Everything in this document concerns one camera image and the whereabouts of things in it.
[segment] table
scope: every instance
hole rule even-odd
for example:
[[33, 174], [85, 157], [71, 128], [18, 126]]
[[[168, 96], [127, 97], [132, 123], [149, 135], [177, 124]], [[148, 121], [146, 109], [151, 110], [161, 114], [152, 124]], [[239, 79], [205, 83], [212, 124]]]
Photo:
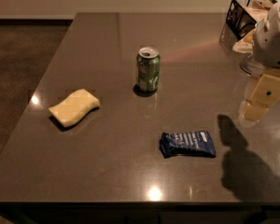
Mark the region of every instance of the table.
[[[1, 154], [0, 204], [280, 204], [280, 102], [237, 123], [249, 77], [225, 16], [78, 13]], [[143, 46], [161, 54], [149, 97], [133, 91]], [[78, 89], [101, 108], [65, 130], [48, 108]], [[216, 158], [162, 156], [163, 132], [199, 130]]]

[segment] soda can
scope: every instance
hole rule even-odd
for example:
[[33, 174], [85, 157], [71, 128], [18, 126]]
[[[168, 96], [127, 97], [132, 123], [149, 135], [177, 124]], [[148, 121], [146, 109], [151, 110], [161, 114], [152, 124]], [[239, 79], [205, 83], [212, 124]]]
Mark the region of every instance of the soda can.
[[152, 47], [141, 48], [137, 55], [137, 86], [141, 91], [155, 91], [159, 84], [161, 57]]

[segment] white robot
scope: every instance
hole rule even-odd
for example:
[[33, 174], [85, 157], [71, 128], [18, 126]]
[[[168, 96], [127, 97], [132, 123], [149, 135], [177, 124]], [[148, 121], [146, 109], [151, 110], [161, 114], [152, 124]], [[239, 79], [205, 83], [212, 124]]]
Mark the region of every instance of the white robot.
[[253, 55], [244, 61], [252, 67], [251, 77], [239, 109], [240, 123], [246, 127], [259, 122], [280, 100], [280, 3], [258, 23], [252, 45]]

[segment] concrete floor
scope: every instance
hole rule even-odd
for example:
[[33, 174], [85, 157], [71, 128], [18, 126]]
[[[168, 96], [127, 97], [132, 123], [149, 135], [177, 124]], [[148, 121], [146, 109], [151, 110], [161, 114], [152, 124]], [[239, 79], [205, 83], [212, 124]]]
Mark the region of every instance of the concrete floor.
[[[0, 153], [70, 21], [0, 23]], [[0, 224], [10, 223], [0, 218]]]

